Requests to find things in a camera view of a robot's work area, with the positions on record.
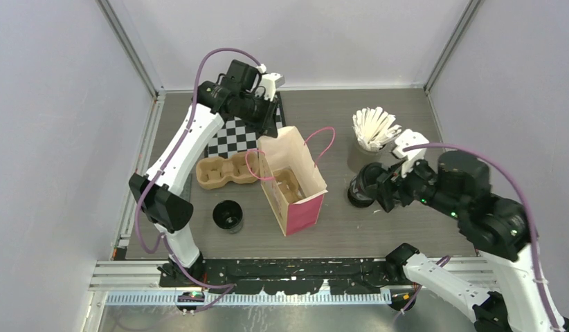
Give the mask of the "pink paper bag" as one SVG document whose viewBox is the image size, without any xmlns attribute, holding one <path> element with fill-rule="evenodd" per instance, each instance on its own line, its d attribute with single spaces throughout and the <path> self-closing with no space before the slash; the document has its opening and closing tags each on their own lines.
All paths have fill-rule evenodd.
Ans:
<svg viewBox="0 0 569 332">
<path fill-rule="evenodd" d="M 331 140 L 313 158 L 308 142 L 315 135 L 330 131 Z M 323 127 L 303 138 L 295 126 L 277 130 L 278 137 L 261 136 L 257 147 L 245 154 L 246 167 L 261 182 L 261 188 L 284 236 L 317 224 L 327 184 L 318 168 L 320 157 L 333 145 L 336 131 Z"/>
</svg>

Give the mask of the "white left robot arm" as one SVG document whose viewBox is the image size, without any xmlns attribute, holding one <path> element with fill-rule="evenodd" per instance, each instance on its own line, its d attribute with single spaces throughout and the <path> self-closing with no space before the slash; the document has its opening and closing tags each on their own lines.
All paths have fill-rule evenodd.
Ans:
<svg viewBox="0 0 569 332">
<path fill-rule="evenodd" d="M 165 151 L 145 174 L 129 180 L 136 207 L 163 235 L 186 286 L 196 286 L 204 275 L 189 226 L 194 208 L 180 196 L 192 168 L 227 120 L 239 118 L 256 134 L 277 137 L 277 90 L 284 83 L 283 75 L 267 72 L 265 65 L 236 59 L 214 82 L 196 82 L 187 116 Z"/>
</svg>

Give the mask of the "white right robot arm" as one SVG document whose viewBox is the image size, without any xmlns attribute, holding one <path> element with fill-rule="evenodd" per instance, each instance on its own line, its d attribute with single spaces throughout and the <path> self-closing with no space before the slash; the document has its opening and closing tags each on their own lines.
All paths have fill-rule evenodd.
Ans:
<svg viewBox="0 0 569 332">
<path fill-rule="evenodd" d="M 458 230 L 491 266 L 498 290 L 479 288 L 401 244 L 386 256 L 390 281 L 419 284 L 446 300 L 477 331 L 569 331 L 569 318 L 551 304 L 532 261 L 529 214 L 521 204 L 491 190 L 489 166 L 463 151 L 444 152 L 437 169 L 417 160 L 406 175 L 401 165 L 380 167 L 377 201 L 386 212 L 413 201 L 455 219 Z"/>
</svg>

